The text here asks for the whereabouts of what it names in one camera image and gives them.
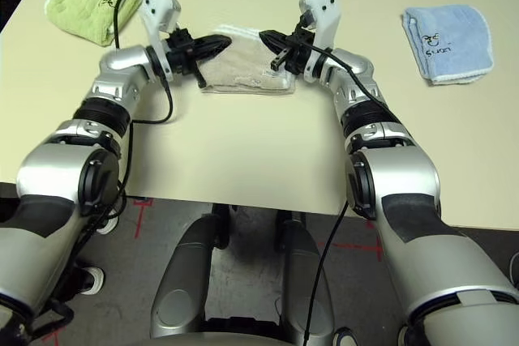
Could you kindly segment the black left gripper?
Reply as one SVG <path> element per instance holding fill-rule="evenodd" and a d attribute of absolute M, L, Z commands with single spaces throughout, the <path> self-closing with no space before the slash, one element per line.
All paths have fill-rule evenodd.
<path fill-rule="evenodd" d="M 216 57 L 231 45 L 232 39 L 212 34 L 194 39 L 187 28 L 176 28 L 166 39 L 169 52 L 166 59 L 173 74 L 193 75 L 200 89 L 205 87 L 197 62 Z"/>

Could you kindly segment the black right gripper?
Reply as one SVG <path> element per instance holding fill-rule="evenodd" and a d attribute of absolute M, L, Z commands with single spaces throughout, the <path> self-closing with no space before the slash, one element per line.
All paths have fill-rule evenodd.
<path fill-rule="evenodd" d="M 261 41 L 267 48 L 276 54 L 270 67 L 278 71 L 281 66 L 293 75 L 300 75 L 307 68 L 307 62 L 311 56 L 315 33 L 297 25 L 289 35 L 276 30 L 264 30 Z"/>

